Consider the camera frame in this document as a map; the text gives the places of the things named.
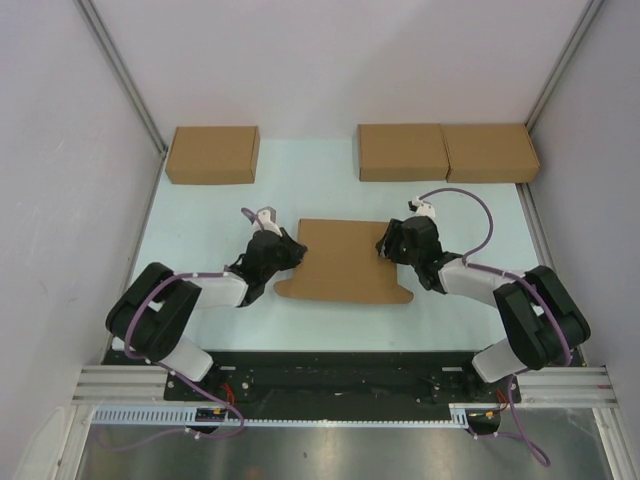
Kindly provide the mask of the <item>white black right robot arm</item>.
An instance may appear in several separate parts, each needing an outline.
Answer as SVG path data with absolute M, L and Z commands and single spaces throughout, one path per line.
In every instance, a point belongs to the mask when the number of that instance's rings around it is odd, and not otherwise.
M 496 308 L 506 337 L 476 353 L 461 376 L 463 393 L 484 401 L 499 380 L 551 364 L 568 365 L 591 337 L 590 326 L 556 272 L 538 266 L 513 273 L 445 251 L 427 216 L 392 219 L 376 244 L 378 255 L 408 265 L 427 291 L 463 296 Z

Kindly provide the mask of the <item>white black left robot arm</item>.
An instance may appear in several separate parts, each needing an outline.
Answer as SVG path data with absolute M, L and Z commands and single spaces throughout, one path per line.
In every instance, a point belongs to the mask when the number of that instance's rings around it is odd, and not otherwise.
M 158 364 L 186 378 L 197 398 L 214 397 L 221 387 L 214 359 L 184 331 L 198 309 L 244 308 L 265 291 L 272 277 L 297 267 L 308 248 L 285 229 L 259 229 L 246 251 L 222 272 L 176 273 L 149 264 L 109 311 L 105 325 L 124 343 L 125 355 Z

